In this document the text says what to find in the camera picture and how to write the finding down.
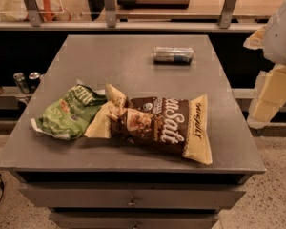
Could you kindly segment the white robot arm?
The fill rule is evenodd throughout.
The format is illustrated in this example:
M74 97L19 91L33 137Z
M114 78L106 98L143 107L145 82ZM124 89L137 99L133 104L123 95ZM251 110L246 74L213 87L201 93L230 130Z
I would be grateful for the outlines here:
M243 46L251 50L262 49L264 58L274 63L270 71L259 73L247 117L251 128L261 129L286 103L286 0Z

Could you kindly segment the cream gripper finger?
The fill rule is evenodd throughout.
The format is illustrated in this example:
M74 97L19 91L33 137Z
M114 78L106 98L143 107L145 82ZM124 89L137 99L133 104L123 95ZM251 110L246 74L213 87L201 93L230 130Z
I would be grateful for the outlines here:
M254 98L249 107L248 125L262 129L286 103L286 65L275 64L268 71L261 71L255 81Z
M262 26L244 41L243 46L250 50L263 49L264 33L265 33L265 26Z

